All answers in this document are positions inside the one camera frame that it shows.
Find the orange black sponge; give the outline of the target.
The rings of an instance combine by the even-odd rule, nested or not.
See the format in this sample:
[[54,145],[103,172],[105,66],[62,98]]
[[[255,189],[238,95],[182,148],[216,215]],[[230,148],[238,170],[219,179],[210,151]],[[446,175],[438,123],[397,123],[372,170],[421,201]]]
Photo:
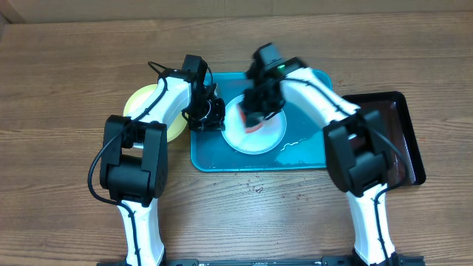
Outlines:
[[246,112],[241,105],[238,105],[239,115],[241,117],[245,133],[253,133],[263,126],[263,116],[258,112]]

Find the yellow plate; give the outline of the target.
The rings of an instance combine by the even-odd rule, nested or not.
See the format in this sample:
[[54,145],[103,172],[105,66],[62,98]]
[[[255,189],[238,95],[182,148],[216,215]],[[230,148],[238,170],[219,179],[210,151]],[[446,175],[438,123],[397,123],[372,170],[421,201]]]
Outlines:
[[[130,98],[127,100],[126,105],[124,106],[123,115],[127,116],[128,113],[136,110],[154,92],[155,89],[156,89],[156,85],[150,84],[134,92],[130,96]],[[170,125],[170,127],[168,127],[167,141],[171,142],[177,137],[179,137],[180,134],[186,128],[186,125],[187,125],[187,122],[183,117],[181,116],[176,117],[173,123]]]

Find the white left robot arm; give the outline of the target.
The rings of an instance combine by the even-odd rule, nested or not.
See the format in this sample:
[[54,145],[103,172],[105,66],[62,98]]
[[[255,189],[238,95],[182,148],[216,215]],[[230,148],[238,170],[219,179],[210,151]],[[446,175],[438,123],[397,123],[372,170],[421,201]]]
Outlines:
[[92,196],[118,207],[125,228],[128,253],[121,265],[164,265],[157,200],[168,177],[167,131],[181,117],[195,132],[225,128],[225,103],[217,85],[205,82],[208,64],[187,55],[180,69],[150,61],[158,74],[153,93],[126,116],[112,115],[104,126],[103,146],[91,167],[100,169],[101,187],[109,198]]

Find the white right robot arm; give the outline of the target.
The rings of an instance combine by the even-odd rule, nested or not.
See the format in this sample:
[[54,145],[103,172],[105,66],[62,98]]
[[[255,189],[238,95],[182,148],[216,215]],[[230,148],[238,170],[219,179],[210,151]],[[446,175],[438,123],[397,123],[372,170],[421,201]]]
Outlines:
[[392,155],[399,150],[386,137],[379,112],[346,101],[302,60],[285,60],[272,43],[256,50],[245,74],[253,81],[240,105],[245,131],[255,132],[287,102],[311,117],[323,131],[328,173],[349,201],[355,254],[363,265],[393,265],[385,199],[392,190]]

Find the light blue plate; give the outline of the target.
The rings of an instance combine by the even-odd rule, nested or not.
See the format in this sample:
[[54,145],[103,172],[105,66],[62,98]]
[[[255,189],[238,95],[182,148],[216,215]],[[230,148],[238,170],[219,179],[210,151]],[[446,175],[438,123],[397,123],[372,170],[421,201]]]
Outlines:
[[224,140],[230,147],[244,154],[263,154],[274,149],[285,136],[285,113],[281,111],[270,120],[264,120],[256,131],[246,132],[238,107],[243,98],[244,95],[238,95],[225,107],[225,129],[222,131]]

